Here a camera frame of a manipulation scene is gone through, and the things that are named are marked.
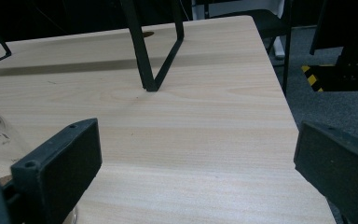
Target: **grey carpet floor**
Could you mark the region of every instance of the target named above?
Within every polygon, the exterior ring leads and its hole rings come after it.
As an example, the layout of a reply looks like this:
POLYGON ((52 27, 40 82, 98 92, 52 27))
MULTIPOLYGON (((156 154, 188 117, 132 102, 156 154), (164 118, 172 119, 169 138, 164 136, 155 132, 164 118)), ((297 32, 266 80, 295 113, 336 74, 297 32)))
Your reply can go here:
MULTIPOLYGON (((296 28, 292 32, 286 99, 297 127, 303 120, 316 121, 358 138, 358 91, 315 92, 301 70, 302 65, 334 64, 342 51, 342 48, 320 49, 310 55, 314 33, 314 28, 296 28)), ((270 59, 273 64, 282 63, 273 57, 270 59)), ((280 82, 282 70, 282 67, 275 68, 280 82)), ((342 223, 337 209, 331 207, 337 223, 342 223)))

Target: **dark background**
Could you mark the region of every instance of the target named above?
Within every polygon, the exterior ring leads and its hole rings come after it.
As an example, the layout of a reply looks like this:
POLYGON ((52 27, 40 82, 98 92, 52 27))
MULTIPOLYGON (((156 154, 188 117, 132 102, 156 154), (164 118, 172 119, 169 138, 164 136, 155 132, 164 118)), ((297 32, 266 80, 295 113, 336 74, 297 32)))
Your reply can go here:
MULTIPOLYGON (((294 26, 316 24, 323 0, 295 0, 294 26)), ((119 0, 0 0, 0 34, 6 41, 74 35, 127 27, 119 0)), ((170 1, 134 0, 142 25, 172 22, 170 1)), ((182 0, 191 18, 191 1, 182 0)))
POLYGON ((318 38, 313 48, 358 48, 358 0, 329 0, 323 14, 323 22, 317 30, 318 38))

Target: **screw hole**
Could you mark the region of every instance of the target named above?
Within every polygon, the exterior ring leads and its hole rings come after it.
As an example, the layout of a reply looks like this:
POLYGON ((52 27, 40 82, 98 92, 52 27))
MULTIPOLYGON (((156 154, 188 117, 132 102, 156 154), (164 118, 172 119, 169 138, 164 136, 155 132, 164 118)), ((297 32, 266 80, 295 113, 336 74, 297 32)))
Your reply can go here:
POLYGON ((34 162, 34 161, 27 161, 25 163, 25 167, 27 167, 27 168, 35 167, 35 166, 36 166, 36 162, 34 162))

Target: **table surface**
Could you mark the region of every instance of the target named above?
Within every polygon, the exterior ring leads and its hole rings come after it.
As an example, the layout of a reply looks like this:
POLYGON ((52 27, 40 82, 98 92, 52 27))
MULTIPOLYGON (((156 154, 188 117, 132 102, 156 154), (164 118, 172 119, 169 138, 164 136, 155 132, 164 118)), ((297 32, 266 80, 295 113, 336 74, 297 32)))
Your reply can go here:
MULTIPOLYGON (((173 25, 144 31, 157 73, 173 25)), ((128 30, 8 45, 0 114, 32 148, 99 121, 103 165, 77 223, 335 223, 295 170, 296 124, 251 18, 185 22, 158 92, 142 88, 128 30)))

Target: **office chair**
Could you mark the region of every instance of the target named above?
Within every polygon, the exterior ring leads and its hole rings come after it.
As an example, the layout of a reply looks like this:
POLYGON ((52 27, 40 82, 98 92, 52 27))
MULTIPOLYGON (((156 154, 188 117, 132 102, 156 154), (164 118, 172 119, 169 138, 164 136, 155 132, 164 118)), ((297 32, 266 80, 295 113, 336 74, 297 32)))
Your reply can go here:
POLYGON ((267 9, 254 9, 246 11, 237 11, 231 13, 225 13, 218 16, 210 16, 209 5, 219 2, 231 2, 239 0, 200 0, 199 3, 204 5, 204 14, 205 20, 214 19, 214 18, 224 18, 224 17, 234 17, 234 16, 251 16, 255 21, 255 26, 257 27, 258 33, 262 39, 270 38, 270 43, 266 48, 267 54, 270 53, 273 43, 277 36, 285 35, 286 36, 286 45, 284 50, 284 64, 283 65, 283 82, 282 82, 282 91, 286 95, 287 87, 287 76, 289 69, 289 54, 290 54, 290 39, 291 39, 291 7, 292 0, 284 0, 283 14, 279 18, 277 15, 273 14, 267 9))

